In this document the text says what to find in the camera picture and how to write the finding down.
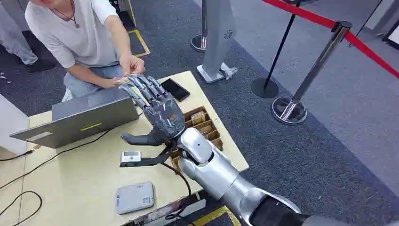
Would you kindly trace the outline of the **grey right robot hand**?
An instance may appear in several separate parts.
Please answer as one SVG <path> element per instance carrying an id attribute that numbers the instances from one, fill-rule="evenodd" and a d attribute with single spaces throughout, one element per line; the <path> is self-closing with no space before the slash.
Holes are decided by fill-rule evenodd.
<path id="1" fill-rule="evenodd" d="M 134 83 L 144 98 L 141 98 L 126 84 L 120 84 L 124 90 L 142 109 L 143 115 L 152 125 L 147 135 L 135 136 L 130 133 L 121 134 L 122 140 L 130 145 L 159 146 L 168 141 L 176 141 L 185 131 L 184 115 L 162 85 L 153 77 L 141 74 L 130 74 L 127 78 Z"/>

